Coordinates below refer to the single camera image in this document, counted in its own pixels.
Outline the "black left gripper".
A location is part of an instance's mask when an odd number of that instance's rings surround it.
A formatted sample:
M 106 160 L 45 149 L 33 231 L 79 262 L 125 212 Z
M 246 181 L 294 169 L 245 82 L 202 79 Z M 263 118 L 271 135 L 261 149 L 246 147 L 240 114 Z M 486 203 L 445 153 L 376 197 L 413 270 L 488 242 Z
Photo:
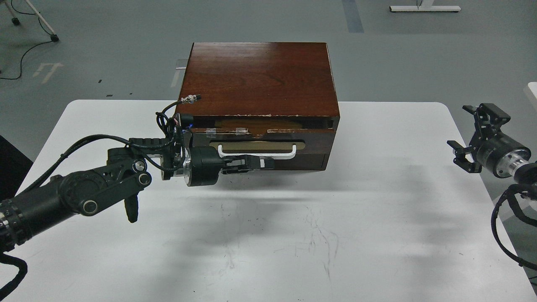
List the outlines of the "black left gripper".
M 275 160 L 253 155 L 220 157 L 211 146 L 189 149 L 189 161 L 185 166 L 185 182 L 188 187 L 202 187 L 217 183 L 222 174 L 240 174 L 252 170 L 273 170 Z

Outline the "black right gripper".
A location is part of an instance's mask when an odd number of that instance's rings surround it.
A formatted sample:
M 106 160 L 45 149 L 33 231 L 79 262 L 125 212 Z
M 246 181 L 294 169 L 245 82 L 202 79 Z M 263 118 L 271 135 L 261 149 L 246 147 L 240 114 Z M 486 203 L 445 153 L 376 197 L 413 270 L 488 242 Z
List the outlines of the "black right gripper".
M 493 103 L 481 103 L 477 107 L 464 105 L 462 109 L 474 117 L 475 133 L 470 147 L 447 140 L 457 166 L 470 174 L 481 173 L 484 166 L 498 178 L 532 178 L 530 149 L 501 132 L 501 127 L 511 120 L 510 115 Z M 476 162 L 470 162 L 468 154 Z

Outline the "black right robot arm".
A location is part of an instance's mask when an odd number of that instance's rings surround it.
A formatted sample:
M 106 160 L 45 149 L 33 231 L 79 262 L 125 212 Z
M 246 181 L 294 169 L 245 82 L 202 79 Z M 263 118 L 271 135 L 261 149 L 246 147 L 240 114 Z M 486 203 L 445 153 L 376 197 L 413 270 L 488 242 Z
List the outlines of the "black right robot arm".
M 454 140 L 447 144 L 454 153 L 453 163 L 466 173 L 491 172 L 499 179 L 512 177 L 515 184 L 536 184 L 536 163 L 531 162 L 531 150 L 502 131 L 511 117 L 493 103 L 464 105 L 472 115 L 475 132 L 468 146 Z

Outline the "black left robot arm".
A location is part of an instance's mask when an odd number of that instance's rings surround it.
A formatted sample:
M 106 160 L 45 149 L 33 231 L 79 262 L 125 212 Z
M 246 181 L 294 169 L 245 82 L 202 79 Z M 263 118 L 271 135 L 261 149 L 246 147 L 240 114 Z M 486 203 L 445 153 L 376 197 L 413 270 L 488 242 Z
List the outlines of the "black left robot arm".
M 147 170 L 151 164 L 162 178 L 183 177 L 188 187 L 217 183 L 221 174 L 239 174 L 270 170 L 275 160 L 265 155 L 220 154 L 211 146 L 193 145 L 194 118 L 176 113 L 168 117 L 168 105 L 156 112 L 157 126 L 163 138 L 123 139 L 97 134 L 78 140 L 42 176 L 13 198 L 1 202 L 1 252 L 80 214 L 94 216 L 123 201 L 129 222 L 138 219 L 138 193 L 152 182 Z M 107 152 L 105 166 L 78 171 L 66 176 L 53 175 L 56 168 L 75 151 L 97 140 L 110 139 L 123 147 Z

